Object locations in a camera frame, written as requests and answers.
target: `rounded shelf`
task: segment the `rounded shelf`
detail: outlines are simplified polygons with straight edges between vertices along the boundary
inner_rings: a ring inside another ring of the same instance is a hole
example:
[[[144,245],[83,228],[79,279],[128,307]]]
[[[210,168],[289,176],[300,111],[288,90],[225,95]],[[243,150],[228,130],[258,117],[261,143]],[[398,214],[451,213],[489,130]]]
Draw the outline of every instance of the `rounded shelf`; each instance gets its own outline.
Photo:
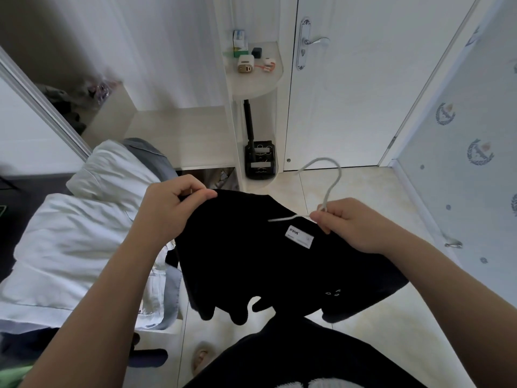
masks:
[[[262,58],[255,59],[255,62],[258,65],[264,65],[262,61],[263,58],[274,58],[277,62],[275,70],[272,72],[264,72],[262,68],[254,68],[251,73],[239,73],[237,72],[238,59],[235,58],[233,68],[227,72],[234,101],[253,99],[273,91],[284,73],[280,51],[276,42],[250,43],[250,52],[254,47],[262,48]]]

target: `door frame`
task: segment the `door frame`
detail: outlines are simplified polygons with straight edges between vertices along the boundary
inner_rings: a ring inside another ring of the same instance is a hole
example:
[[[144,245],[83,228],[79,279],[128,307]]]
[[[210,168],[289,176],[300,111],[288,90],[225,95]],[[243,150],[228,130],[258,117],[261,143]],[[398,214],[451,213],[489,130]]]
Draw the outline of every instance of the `door frame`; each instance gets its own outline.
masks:
[[[92,154],[92,149],[1,47],[0,78],[29,105],[83,161],[88,159],[88,156]]]
[[[490,19],[504,0],[474,0],[465,19],[447,46],[442,58],[416,98],[408,115],[402,122],[391,147],[386,148],[378,166],[388,167],[397,159],[411,137],[416,132],[437,97],[447,86],[462,61],[462,50],[468,43],[476,28],[486,19]],[[277,87],[276,148],[278,172],[284,171],[285,145],[287,142],[289,99],[291,93],[291,75],[294,61],[296,19],[298,0],[280,1],[280,28],[278,46],[284,62],[284,76]]]

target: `person's left hand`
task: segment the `person's left hand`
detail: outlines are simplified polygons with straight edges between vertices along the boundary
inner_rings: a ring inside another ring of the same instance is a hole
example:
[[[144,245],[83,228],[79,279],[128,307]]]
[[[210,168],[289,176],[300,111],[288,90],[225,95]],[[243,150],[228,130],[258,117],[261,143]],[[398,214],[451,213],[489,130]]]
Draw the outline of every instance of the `person's left hand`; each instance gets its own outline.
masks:
[[[178,196],[190,190],[193,193],[180,202]],[[215,190],[207,189],[190,174],[152,183],[147,188],[126,240],[158,252],[181,234],[196,208],[215,197]]]

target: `person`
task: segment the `person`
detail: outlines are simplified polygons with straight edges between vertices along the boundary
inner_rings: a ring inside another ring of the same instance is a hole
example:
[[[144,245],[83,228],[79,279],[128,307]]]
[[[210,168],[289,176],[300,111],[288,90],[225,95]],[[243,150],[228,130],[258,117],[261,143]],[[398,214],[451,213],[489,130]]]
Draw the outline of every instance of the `person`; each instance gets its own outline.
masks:
[[[186,192],[191,194],[180,202],[178,196]],[[197,207],[216,196],[190,175],[150,185],[126,239],[20,387],[122,386],[139,304],[156,255],[182,232]],[[383,254],[404,273],[477,387],[515,386],[517,310],[512,305],[429,243],[358,200],[329,202],[326,212],[316,210],[310,217],[326,234],[333,231],[360,251]],[[297,347],[278,347],[282,345]],[[390,362],[345,334],[305,318],[287,323],[275,316],[263,331],[223,352],[188,386],[279,386],[309,378],[309,369],[320,373],[313,377],[333,378],[340,371],[348,376],[348,385],[340,385],[338,379],[327,386],[422,386]],[[239,380],[244,369],[247,381]]]

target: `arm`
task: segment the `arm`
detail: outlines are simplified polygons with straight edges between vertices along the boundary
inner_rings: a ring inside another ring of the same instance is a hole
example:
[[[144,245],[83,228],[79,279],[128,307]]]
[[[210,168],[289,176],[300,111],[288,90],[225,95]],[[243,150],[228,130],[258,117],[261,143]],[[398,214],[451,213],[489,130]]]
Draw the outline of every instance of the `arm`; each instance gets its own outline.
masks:
[[[195,192],[179,202],[182,191]],[[192,212],[216,197],[190,175],[149,186],[126,239],[20,388],[122,386],[147,277]]]
[[[355,199],[311,219],[354,248],[390,259],[417,288],[477,387],[517,381],[517,309],[428,242]]]

